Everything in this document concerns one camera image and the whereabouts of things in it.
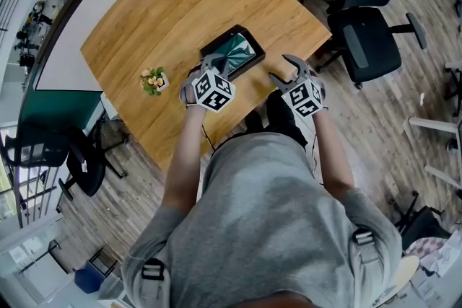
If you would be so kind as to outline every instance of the shoulder strap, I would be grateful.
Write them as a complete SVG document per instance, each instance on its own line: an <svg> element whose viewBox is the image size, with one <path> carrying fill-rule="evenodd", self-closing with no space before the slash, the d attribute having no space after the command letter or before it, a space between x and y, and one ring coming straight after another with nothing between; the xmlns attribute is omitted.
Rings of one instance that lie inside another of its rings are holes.
<svg viewBox="0 0 462 308"><path fill-rule="evenodd" d="M138 286L134 305L139 308L170 308L170 272L165 267L167 252L160 250L136 274Z"/></svg>
<svg viewBox="0 0 462 308"><path fill-rule="evenodd" d="M377 288L377 276L383 275L374 234L366 228L353 233L349 245L350 261L354 275L354 308L370 307L387 286Z"/></svg>

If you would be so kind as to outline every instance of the strap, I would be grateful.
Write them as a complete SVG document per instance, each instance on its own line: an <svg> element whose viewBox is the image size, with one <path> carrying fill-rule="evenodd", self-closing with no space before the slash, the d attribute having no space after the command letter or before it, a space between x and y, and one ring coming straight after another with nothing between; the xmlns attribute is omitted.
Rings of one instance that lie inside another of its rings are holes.
<svg viewBox="0 0 462 308"><path fill-rule="evenodd" d="M164 247L143 265L135 276L134 304L138 308L170 308L170 273L165 267L167 250Z"/></svg>
<svg viewBox="0 0 462 308"><path fill-rule="evenodd" d="M364 264L378 260L377 249L375 249L375 237L372 231L366 228L356 230L353 233L353 242L357 245Z"/></svg>

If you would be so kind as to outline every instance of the strap buckle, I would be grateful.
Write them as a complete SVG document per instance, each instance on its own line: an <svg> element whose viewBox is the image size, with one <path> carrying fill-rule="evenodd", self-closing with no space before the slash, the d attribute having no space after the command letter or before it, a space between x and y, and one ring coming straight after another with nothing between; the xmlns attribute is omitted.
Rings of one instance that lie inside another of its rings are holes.
<svg viewBox="0 0 462 308"><path fill-rule="evenodd" d="M141 277L144 280L164 281L165 265L157 258L151 258L143 265Z"/></svg>
<svg viewBox="0 0 462 308"><path fill-rule="evenodd" d="M375 238L372 231L364 227L356 230L353 233L353 241L358 247L364 247L367 245L374 245Z"/></svg>

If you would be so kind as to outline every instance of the black pants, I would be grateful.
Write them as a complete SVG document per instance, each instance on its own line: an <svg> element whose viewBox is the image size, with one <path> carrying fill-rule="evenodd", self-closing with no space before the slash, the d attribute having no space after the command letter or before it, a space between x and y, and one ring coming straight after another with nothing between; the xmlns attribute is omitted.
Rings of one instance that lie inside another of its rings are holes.
<svg viewBox="0 0 462 308"><path fill-rule="evenodd" d="M269 125L266 128L263 127L261 119L257 117L258 114L254 112L256 118L252 117L251 120L247 120L247 131L245 133L237 133L232 138L227 139L219 147L227 143L229 140L247 135L248 133L275 132L293 138L302 146L303 149L305 149L308 142L305 140L302 131L300 131L300 129L295 125L294 113L282 99L282 93L280 90L273 91L268 96L266 101L266 111L269 121Z"/></svg>

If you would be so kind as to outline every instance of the gray t-shirt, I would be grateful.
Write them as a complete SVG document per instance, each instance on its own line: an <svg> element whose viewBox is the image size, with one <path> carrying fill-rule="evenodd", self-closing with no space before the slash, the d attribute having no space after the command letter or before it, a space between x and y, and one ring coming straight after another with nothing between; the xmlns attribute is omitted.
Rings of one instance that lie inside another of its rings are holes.
<svg viewBox="0 0 462 308"><path fill-rule="evenodd" d="M358 190L342 203L315 181L306 153L287 136L234 138L212 157L204 194L187 215L160 208L123 264L129 296L144 261L167 248L172 308L229 307L278 291L327 308L353 307L351 240L374 232L380 273L364 280L371 302L398 266L396 228Z"/></svg>

